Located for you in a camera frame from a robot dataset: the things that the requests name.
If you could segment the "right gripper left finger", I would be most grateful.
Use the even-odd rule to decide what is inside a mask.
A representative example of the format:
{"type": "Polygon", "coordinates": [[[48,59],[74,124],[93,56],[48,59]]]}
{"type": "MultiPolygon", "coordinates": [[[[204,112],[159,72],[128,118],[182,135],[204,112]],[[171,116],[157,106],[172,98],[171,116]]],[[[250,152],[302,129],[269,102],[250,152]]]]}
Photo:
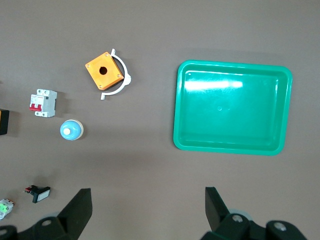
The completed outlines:
{"type": "Polygon", "coordinates": [[[82,188],[57,216],[45,217],[17,232],[14,225],[0,227],[2,240],[77,240],[93,213],[90,188],[82,188]]]}

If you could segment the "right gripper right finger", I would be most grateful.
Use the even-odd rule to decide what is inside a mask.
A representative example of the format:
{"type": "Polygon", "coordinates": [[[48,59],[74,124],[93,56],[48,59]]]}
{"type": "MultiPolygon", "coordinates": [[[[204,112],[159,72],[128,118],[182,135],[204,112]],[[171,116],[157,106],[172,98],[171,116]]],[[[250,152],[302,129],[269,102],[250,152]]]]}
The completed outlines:
{"type": "Polygon", "coordinates": [[[305,240],[293,224],[271,220],[265,227],[243,214],[231,213],[215,187],[205,188],[205,214],[211,228],[203,240],[305,240]]]}

